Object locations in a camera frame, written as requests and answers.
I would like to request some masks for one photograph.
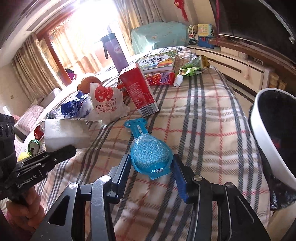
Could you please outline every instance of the book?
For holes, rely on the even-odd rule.
[[[144,74],[174,72],[177,51],[154,54],[138,60]]]

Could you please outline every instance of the blue jelly pouch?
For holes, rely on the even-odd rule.
[[[148,133],[146,125],[147,121],[143,118],[124,123],[135,138],[131,145],[134,169],[154,180],[170,173],[173,153],[167,144]]]

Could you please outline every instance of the light blue cloth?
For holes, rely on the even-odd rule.
[[[135,54],[158,48],[187,46],[188,27],[178,22],[150,23],[134,28],[131,32],[131,42]]]

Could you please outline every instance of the curtain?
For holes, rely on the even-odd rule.
[[[34,34],[29,36],[17,51],[12,66],[31,103],[46,97],[55,88],[62,90],[65,87],[49,65]]]
[[[155,0],[113,0],[119,15],[119,25],[131,55],[131,31],[134,28],[154,22],[164,22]]]
[[[95,74],[102,69],[95,54],[94,43],[108,34],[108,31],[107,28],[89,28],[94,24],[98,25],[76,14],[50,32],[50,41],[64,68],[72,69],[76,74]]]

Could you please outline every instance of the green snack bag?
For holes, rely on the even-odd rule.
[[[180,68],[180,75],[193,76],[200,74],[210,66],[207,57],[204,55],[198,56]]]

